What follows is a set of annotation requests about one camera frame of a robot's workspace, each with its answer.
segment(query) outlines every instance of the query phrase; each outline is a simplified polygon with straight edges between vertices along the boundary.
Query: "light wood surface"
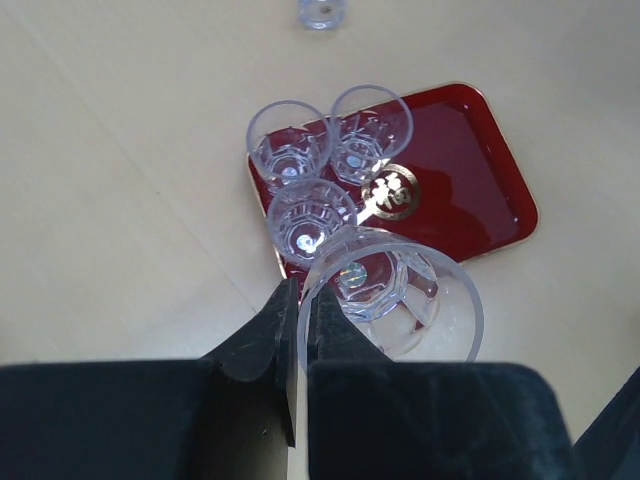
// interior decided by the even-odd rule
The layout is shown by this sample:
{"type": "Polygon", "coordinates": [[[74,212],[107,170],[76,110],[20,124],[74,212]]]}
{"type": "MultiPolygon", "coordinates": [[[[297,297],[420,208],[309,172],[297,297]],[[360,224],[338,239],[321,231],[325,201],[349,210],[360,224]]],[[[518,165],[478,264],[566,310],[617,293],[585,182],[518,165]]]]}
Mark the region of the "light wood surface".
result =
{"type": "Polygon", "coordinates": [[[459,80],[541,212],[466,265],[479,359],[540,371],[576,438],[640,363],[639,2],[352,0],[335,32],[303,30],[293,0],[0,5],[0,362],[210,350],[279,280],[251,116],[459,80]]]}

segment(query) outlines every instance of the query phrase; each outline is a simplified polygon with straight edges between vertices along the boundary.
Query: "gold emblem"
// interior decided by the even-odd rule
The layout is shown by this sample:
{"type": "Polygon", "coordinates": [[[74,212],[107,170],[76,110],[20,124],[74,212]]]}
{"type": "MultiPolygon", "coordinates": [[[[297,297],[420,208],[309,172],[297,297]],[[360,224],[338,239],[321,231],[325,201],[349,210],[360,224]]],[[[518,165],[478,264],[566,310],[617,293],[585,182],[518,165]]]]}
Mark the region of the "gold emblem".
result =
{"type": "Polygon", "coordinates": [[[408,168],[390,163],[376,179],[362,186],[362,199],[370,214],[403,220],[420,205],[420,185],[408,168]]]}

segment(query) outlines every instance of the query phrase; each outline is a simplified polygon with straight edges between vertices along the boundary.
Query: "table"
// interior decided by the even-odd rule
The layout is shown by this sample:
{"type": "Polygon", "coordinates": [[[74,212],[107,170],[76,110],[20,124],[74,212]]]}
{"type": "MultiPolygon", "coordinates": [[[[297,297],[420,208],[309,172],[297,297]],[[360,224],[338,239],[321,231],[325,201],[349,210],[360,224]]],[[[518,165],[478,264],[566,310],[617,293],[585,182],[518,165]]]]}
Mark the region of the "table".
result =
{"type": "MultiPolygon", "coordinates": [[[[352,0],[335,32],[295,15],[2,1],[0,362],[209,351],[279,280],[251,116],[459,80],[489,99],[541,213],[526,243],[466,264],[479,360],[538,370],[577,438],[640,363],[640,3],[352,0]]],[[[291,469],[304,478],[304,445],[291,469]]]]}

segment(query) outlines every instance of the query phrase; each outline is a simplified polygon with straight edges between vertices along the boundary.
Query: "rectangular tray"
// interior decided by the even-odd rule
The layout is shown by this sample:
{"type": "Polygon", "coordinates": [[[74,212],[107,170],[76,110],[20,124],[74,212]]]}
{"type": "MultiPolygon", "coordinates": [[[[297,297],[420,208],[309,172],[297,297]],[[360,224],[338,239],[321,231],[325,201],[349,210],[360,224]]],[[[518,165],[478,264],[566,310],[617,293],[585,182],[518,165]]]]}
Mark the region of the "rectangular tray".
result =
{"type": "MultiPolygon", "coordinates": [[[[349,192],[358,223],[404,235],[458,262],[530,236],[538,209],[482,93],[453,83],[402,98],[414,133],[393,163],[363,187],[340,182],[331,166],[322,175],[349,192]]],[[[272,196],[247,161],[265,213],[272,196]]],[[[304,282],[304,269],[277,257],[286,278],[304,282]]]]}

